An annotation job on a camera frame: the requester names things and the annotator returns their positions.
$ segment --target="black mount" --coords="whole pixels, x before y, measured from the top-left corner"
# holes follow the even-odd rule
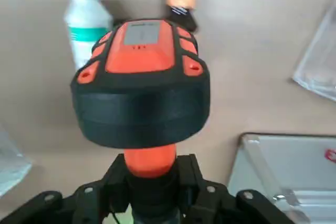
[[[45,191],[0,224],[101,224],[109,213],[125,212],[129,203],[146,224],[163,222],[177,208],[182,224],[293,224],[255,190],[234,197],[224,185],[204,180],[193,154],[178,156],[171,171],[155,179],[131,175],[119,154],[101,180],[67,198]]]

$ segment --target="transparent plastic sheet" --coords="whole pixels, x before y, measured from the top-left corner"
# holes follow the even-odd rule
[[[336,101],[336,1],[324,16],[293,79],[304,88]]]
[[[0,125],[0,197],[17,185],[31,166]]]

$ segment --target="white bottle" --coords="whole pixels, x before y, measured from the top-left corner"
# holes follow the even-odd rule
[[[64,20],[78,70],[91,58],[95,42],[111,30],[113,19],[99,0],[71,0]]]

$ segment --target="black rubber casing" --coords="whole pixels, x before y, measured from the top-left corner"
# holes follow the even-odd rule
[[[79,126],[87,139],[114,148],[147,148],[182,141],[205,124],[209,115],[209,72],[204,61],[180,46],[177,26],[172,27],[175,65],[171,69],[145,73],[108,73],[106,59],[114,35],[101,55],[76,72],[72,82],[72,102]],[[197,50],[193,35],[184,38]],[[183,72],[182,56],[199,62],[203,73],[190,77]],[[100,61],[95,79],[79,84],[81,71]]]

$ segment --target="beige surface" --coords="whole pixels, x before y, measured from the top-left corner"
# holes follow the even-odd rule
[[[225,182],[246,131],[336,133],[336,104],[289,78],[329,0],[197,0],[211,115],[178,144],[203,175]],[[162,0],[106,0],[118,17],[151,17]],[[2,213],[47,189],[65,195],[99,178],[118,150],[86,141],[71,107],[74,65],[62,22],[67,0],[0,0],[0,122],[34,168],[0,200]]]

